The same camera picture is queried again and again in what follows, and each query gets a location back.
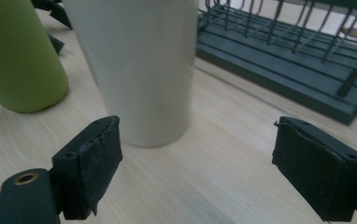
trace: wooden table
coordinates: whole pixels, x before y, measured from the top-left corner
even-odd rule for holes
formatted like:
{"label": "wooden table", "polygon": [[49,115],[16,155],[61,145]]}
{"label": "wooden table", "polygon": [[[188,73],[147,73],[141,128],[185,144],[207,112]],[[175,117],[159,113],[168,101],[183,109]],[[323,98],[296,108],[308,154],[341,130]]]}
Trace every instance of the wooden table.
{"label": "wooden table", "polygon": [[[65,42],[60,59],[70,91],[35,114],[0,106],[0,185],[20,171],[51,168],[59,149],[107,115],[73,31],[39,15]],[[280,116],[304,119],[357,149],[357,120],[342,125],[196,60],[190,129],[164,147],[122,142],[123,161],[98,216],[67,223],[322,223],[271,164]]]}

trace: light wood surface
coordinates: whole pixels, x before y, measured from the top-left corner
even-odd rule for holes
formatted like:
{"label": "light wood surface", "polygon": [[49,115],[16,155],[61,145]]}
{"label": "light wood surface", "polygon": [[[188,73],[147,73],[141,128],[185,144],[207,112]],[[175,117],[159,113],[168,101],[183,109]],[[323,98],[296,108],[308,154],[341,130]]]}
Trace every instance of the light wood surface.
{"label": "light wood surface", "polygon": [[[20,171],[51,168],[59,149],[107,115],[73,31],[39,14],[48,31],[65,42],[60,59],[70,91],[36,114],[0,106],[0,186]],[[98,216],[62,222],[322,223],[271,164],[273,123],[280,116],[304,119],[357,149],[357,120],[345,126],[196,60],[190,129],[164,147],[122,142],[123,161]]]}

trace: white cup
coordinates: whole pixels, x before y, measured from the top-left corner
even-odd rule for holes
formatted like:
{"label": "white cup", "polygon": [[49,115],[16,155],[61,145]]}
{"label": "white cup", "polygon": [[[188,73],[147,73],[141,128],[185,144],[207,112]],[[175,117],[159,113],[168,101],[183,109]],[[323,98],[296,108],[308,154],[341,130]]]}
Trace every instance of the white cup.
{"label": "white cup", "polygon": [[64,0],[107,112],[121,138],[157,147],[191,119],[195,0]]}

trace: dish rack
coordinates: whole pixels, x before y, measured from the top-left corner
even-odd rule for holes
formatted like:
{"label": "dish rack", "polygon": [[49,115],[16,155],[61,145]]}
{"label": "dish rack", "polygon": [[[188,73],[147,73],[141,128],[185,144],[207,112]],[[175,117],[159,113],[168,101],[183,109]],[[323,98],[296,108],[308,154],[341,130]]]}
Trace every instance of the dish rack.
{"label": "dish rack", "polygon": [[196,54],[349,125],[357,116],[356,33],[357,0],[205,0]]}

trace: green bottle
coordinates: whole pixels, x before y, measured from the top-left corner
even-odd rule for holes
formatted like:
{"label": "green bottle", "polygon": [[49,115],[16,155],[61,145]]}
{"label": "green bottle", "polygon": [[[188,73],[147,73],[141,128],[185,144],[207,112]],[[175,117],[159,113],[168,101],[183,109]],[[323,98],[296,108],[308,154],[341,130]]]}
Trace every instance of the green bottle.
{"label": "green bottle", "polygon": [[65,71],[30,0],[0,0],[0,105],[32,113],[67,92]]}

